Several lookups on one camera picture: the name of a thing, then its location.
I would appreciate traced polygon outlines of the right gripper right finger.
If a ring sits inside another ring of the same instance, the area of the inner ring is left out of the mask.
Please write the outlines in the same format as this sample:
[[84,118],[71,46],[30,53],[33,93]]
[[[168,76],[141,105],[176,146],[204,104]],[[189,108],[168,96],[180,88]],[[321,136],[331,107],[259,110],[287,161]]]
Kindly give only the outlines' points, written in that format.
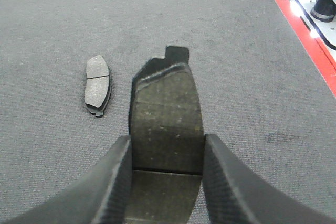
[[215,134],[205,135],[203,190],[211,223],[335,223],[261,179]]

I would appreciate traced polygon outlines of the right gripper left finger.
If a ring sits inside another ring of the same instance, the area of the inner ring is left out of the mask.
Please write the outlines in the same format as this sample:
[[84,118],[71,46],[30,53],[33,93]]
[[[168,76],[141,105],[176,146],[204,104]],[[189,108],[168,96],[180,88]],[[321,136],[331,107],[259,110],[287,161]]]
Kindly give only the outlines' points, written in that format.
[[121,136],[92,170],[8,223],[123,223],[131,183],[131,138]]

